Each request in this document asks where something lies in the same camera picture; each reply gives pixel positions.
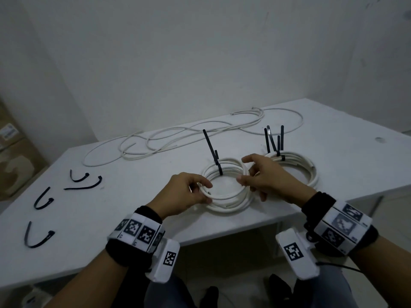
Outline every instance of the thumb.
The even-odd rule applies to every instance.
[[[238,183],[242,186],[258,187],[258,176],[238,175],[236,177]]]
[[[201,191],[192,193],[191,195],[193,198],[193,202],[195,203],[210,204],[211,202],[213,202],[212,199],[210,199],[209,197],[206,197]]]

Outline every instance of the white wall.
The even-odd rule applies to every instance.
[[[337,109],[411,130],[411,0],[368,0]]]
[[[0,95],[48,162],[96,141],[18,0],[0,0]]]
[[[98,139],[340,93],[366,0],[21,0]]]

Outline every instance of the coiled white cable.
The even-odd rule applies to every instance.
[[[170,145],[173,144],[173,143],[175,143],[175,142],[178,142],[179,140],[181,140],[181,139],[183,139],[183,138],[187,138],[187,137],[193,136],[193,135],[202,134],[202,133],[203,133],[203,130],[202,130],[202,129],[195,129],[194,127],[197,126],[197,125],[200,125],[200,124],[208,123],[208,122],[219,122],[219,123],[228,124],[228,126],[224,126],[224,127],[218,127],[218,128],[208,129],[208,130],[206,129],[206,131],[207,131],[207,133],[208,133],[208,137],[211,137],[211,136],[220,134],[220,133],[225,132],[225,131],[227,131],[227,130],[237,130],[237,129],[240,129],[240,130],[242,130],[242,131],[244,131],[244,132],[247,132],[247,133],[250,133],[250,134],[264,135],[264,133],[252,132],[252,131],[250,131],[250,130],[247,130],[246,128],[249,128],[249,127],[251,127],[251,126],[256,125],[257,123],[259,123],[259,122],[262,120],[262,118],[264,118],[264,115],[265,115],[265,114],[264,114],[264,111],[265,111],[265,110],[285,110],[285,111],[290,111],[290,112],[296,113],[296,114],[298,114],[298,115],[301,117],[301,122],[299,123],[299,125],[298,125],[297,127],[295,127],[294,129],[286,130],[286,131],[284,132],[284,134],[290,133],[290,132],[298,129],[298,128],[304,123],[304,118],[303,118],[303,116],[302,116],[299,112],[297,112],[297,111],[295,111],[295,110],[285,109],[285,108],[267,108],[267,109],[264,109],[264,110],[263,110],[263,109],[260,109],[260,108],[254,108],[254,107],[253,107],[253,108],[250,109],[250,110],[243,110],[243,111],[238,111],[238,112],[232,113],[232,115],[237,115],[237,114],[253,114],[253,115],[256,115],[256,116],[257,116],[253,121],[248,122],[248,123],[244,123],[244,124],[235,124],[235,125],[233,125],[233,124],[231,124],[231,123],[229,123],[229,122],[226,122],[226,121],[213,120],[213,121],[200,122],[200,123],[197,123],[197,124],[192,125],[191,127],[183,127],[183,126],[181,126],[181,127],[169,127],[169,128],[162,129],[162,130],[159,130],[159,131],[157,131],[157,132],[154,132],[154,133],[151,134],[149,137],[144,137],[144,136],[142,136],[142,135],[139,135],[138,132],[136,132],[136,133],[131,134],[131,135],[120,136],[120,137],[117,137],[117,138],[109,139],[109,140],[107,140],[107,141],[105,141],[105,142],[102,142],[102,143],[100,143],[99,145],[95,146],[93,149],[91,149],[91,150],[84,156],[84,159],[81,161],[81,163],[82,163],[84,166],[87,166],[87,167],[96,167],[96,166],[101,166],[101,165],[109,164],[109,163],[114,162],[114,161],[116,161],[116,160],[118,160],[118,159],[120,159],[120,158],[123,158],[123,159],[125,159],[125,160],[139,160],[139,159],[143,159],[143,158],[146,158],[146,157],[148,157],[148,156],[151,156],[151,155],[153,155],[153,154],[156,154],[156,153],[158,153],[158,152],[163,152],[163,151],[167,151],[167,150],[172,150],[172,149],[176,149],[176,148],[179,148],[179,147],[183,147],[183,146],[185,146],[185,145],[189,145],[189,144],[192,144],[192,143],[194,143],[194,142],[198,142],[199,140],[203,140],[204,137],[200,137],[199,139],[195,139],[195,140],[193,140],[193,141],[190,141],[190,142],[187,142],[187,143],[181,144],[181,145],[173,145],[173,146],[170,146]],[[173,133],[173,134],[170,134],[170,135],[162,136],[162,137],[155,137],[155,136],[157,136],[158,134],[161,134],[161,133],[166,132],[166,131],[169,131],[169,130],[178,130],[178,132]],[[163,145],[163,146],[160,147],[160,148],[153,148],[153,147],[150,146],[150,141],[151,141],[151,140],[159,140],[159,139],[168,138],[168,137],[174,136],[174,135],[176,135],[176,134],[179,134],[179,133],[181,133],[182,131],[185,131],[185,130],[192,131],[192,133],[187,134],[187,135],[180,136],[180,137],[175,138],[175,139],[172,139],[172,140],[170,140],[168,143],[166,143],[165,145]],[[134,146],[135,143],[133,143],[133,144],[131,144],[131,145],[123,148],[123,144],[124,144],[128,139],[130,139],[131,137],[140,137],[140,138],[142,138],[142,139],[145,139],[145,140],[146,140],[146,147],[147,147],[150,151],[148,151],[148,152],[147,152],[147,151],[144,151],[144,152],[131,152],[131,151],[129,151],[129,149],[130,149],[132,146]],[[113,140],[120,139],[120,138],[124,138],[124,140],[122,140],[121,143],[118,145],[118,150],[119,150],[119,152],[120,152],[120,155],[119,155],[119,156],[117,156],[116,158],[111,159],[111,160],[109,160],[109,161],[106,161],[106,162],[104,162],[104,163],[90,164],[90,163],[86,162],[87,156],[88,156],[93,150],[95,150],[95,149],[101,147],[102,145],[105,145],[105,144],[107,144],[107,143],[109,143],[109,142],[111,142],[111,141],[113,141]]]
[[[280,165],[287,164],[287,165],[294,165],[294,166],[304,168],[310,174],[310,179],[307,183],[307,186],[315,188],[318,182],[318,174],[317,174],[317,170],[315,168],[314,163],[307,157],[304,157],[303,155],[300,155],[296,152],[291,152],[291,151],[280,151],[280,152],[281,152],[281,155],[279,156],[277,156],[276,151],[269,153],[265,156],[269,157],[273,161],[278,162]]]
[[[222,158],[218,162],[222,165],[223,173],[234,173],[236,175],[247,175],[248,169],[240,160],[234,158]],[[215,162],[207,165],[203,172],[201,173],[209,181],[220,175],[217,165]],[[214,212],[220,213],[232,213],[242,210],[249,206],[252,200],[252,193],[249,187],[242,186],[238,191],[234,191],[227,195],[212,195],[210,189],[200,184],[201,192],[208,198],[212,199],[213,202],[206,206]]]

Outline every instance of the black shoe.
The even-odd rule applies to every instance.
[[[268,295],[274,306],[277,308],[286,308],[291,305],[291,296],[293,295],[291,287],[279,276],[272,274],[265,282]]]
[[[200,308],[217,308],[217,301],[218,288],[216,286],[210,286],[200,301]]]

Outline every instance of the tabletop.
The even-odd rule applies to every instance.
[[[319,173],[317,190],[348,201],[411,185],[411,137],[309,99],[267,108],[288,108],[304,117],[300,128],[285,134],[284,149],[303,154],[314,162]],[[254,117],[241,114],[218,119],[239,123]],[[283,124],[287,131],[297,126],[300,119],[292,112],[267,110],[263,120],[250,130],[264,132],[269,124],[276,132]],[[219,126],[217,122],[203,125]],[[264,136],[241,130],[223,132],[210,140],[220,158],[240,159],[250,153],[266,153]],[[94,150],[87,161],[97,164],[115,158],[119,155],[120,141],[111,141]],[[131,141],[136,142],[131,150],[147,151],[143,139]],[[213,161],[207,142],[201,140],[141,160],[119,159],[99,167],[81,165],[85,154],[96,145],[68,149],[0,215],[0,289],[78,272],[104,248],[106,236],[123,217],[150,202],[171,175],[200,173]],[[159,147],[161,140],[153,145]],[[90,176],[81,183],[73,183],[70,169],[77,179],[86,172]],[[94,184],[99,175],[103,180],[94,189],[63,190]],[[49,197],[54,202],[35,210],[35,200],[47,187],[50,190],[39,205]],[[279,199],[270,198],[263,203],[256,198],[245,210],[227,215],[197,205],[167,218],[164,225],[167,237],[188,245],[273,224],[298,212],[298,207]],[[27,248],[23,239],[29,221],[32,221],[28,238],[31,244],[40,242],[49,230],[55,231],[55,235],[38,248]]]

